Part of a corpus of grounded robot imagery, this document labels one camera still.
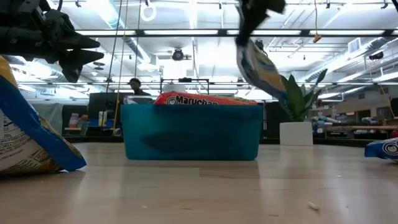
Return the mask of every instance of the red object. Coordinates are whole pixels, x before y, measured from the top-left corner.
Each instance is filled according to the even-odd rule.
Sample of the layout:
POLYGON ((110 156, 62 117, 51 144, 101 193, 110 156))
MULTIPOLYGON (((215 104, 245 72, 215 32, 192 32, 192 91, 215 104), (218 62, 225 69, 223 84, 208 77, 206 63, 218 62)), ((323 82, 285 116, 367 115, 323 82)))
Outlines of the red object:
POLYGON ((398 129, 395 129, 393 132, 391 132, 390 138, 398 138, 398 129))
POLYGON ((238 97, 197 95, 171 91, 162 93, 155 101, 156 105, 257 105, 254 100, 238 97))

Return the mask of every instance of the ceiling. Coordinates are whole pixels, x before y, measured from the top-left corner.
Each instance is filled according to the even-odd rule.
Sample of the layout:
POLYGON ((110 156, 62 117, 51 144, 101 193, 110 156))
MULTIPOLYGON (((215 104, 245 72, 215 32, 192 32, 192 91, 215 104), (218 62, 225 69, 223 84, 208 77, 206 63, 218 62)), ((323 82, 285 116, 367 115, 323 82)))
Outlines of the ceiling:
MULTIPOLYGON (((385 9, 381 9, 384 5, 383 0, 330 0, 331 6, 327 9, 326 1, 317 0, 317 10, 313 0, 286 1, 288 5, 285 12, 270 12, 271 18, 261 24, 259 29, 314 29, 315 22, 319 29, 398 29, 398 13, 390 1, 387 1, 390 4, 385 9)), ((117 16, 121 13, 120 18, 126 29, 237 29, 239 22, 235 9, 236 1, 232 0, 152 0, 149 6, 155 8, 155 14, 149 21, 145 21, 145 17, 150 17, 154 10, 147 9, 145 1, 79 0, 79 3, 81 7, 76 6, 75 0, 64 0, 62 7, 62 11, 69 15, 76 30, 112 29, 109 20, 114 16, 114 12, 117 16)), ((57 4, 58 1, 53 0, 50 5, 56 7, 57 4)), ((281 74, 293 74, 296 79, 304 82, 311 81, 308 78, 315 73, 316 68, 326 68, 337 56, 344 55, 348 51, 348 43, 355 38, 324 37, 316 44, 308 37, 255 39, 263 41, 266 52, 281 74)), ((374 38, 361 38, 361 43, 365 44, 371 40, 374 38)), ((105 53, 105 57, 99 61, 104 63, 101 67, 103 70, 95 70, 96 65, 92 63, 86 65, 81 76, 82 82, 104 82, 109 74, 115 82, 119 81, 119 76, 122 76, 121 82, 128 82, 135 76, 142 82, 158 82, 161 74, 164 78, 188 76, 210 78, 215 80, 214 82, 236 82, 241 77, 236 65, 234 37, 135 38, 134 41, 142 51, 152 59, 151 63, 137 60, 132 48, 122 38, 100 37, 97 41, 101 43, 101 47, 95 50, 105 53), (171 60, 170 55, 176 48, 189 55, 189 60, 171 60)), ((382 60, 371 61, 364 59, 367 57, 363 55, 346 60, 347 62, 338 65, 327 75, 325 82, 337 82, 372 67, 375 68, 372 74, 378 76, 378 66, 388 61, 391 63, 386 64, 386 69, 393 71, 395 67, 391 65, 395 64, 394 60, 397 58, 398 41, 383 46, 382 50, 382 60)), ((369 72, 350 81, 366 76, 369 76, 369 72)), ((18 81, 32 82, 31 77, 21 77, 18 81)), ((110 86, 112 91, 118 88, 117 85, 110 86)), ((152 89, 152 94, 157 93, 157 87, 148 85, 144 88, 152 89)), ((129 86, 121 85, 120 89, 129 89, 129 86)), ((104 87, 97 86, 95 90, 91 90, 104 91, 104 87)))

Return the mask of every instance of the blue plastic bin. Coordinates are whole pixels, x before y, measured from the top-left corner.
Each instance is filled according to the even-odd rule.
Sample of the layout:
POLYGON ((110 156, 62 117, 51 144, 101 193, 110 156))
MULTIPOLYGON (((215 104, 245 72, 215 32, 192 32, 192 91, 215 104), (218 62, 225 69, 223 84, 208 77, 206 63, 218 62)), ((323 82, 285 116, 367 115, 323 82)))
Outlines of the blue plastic bin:
POLYGON ((263 108, 256 105, 122 105, 128 159, 253 160, 263 108))

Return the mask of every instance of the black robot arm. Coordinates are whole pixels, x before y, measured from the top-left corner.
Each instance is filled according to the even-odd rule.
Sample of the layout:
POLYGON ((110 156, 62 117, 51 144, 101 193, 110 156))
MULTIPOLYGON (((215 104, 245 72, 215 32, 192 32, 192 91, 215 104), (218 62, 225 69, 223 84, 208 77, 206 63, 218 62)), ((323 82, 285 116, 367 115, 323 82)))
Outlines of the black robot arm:
POLYGON ((85 64, 104 57, 82 49, 99 46, 75 32, 68 15, 51 9, 46 0, 0 1, 0 54, 58 61, 65 78, 76 83, 85 64))

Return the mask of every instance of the crumb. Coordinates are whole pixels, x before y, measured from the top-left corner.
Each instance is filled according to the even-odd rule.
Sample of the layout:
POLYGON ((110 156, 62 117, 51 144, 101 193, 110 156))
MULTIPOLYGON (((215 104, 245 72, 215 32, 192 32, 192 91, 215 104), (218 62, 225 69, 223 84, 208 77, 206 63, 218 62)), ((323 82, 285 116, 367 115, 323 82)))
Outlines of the crumb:
POLYGON ((318 205, 315 205, 315 204, 312 203, 312 202, 308 202, 308 206, 309 206, 311 209, 315 210, 315 211, 318 211, 318 210, 319 210, 319 206, 318 206, 318 205))

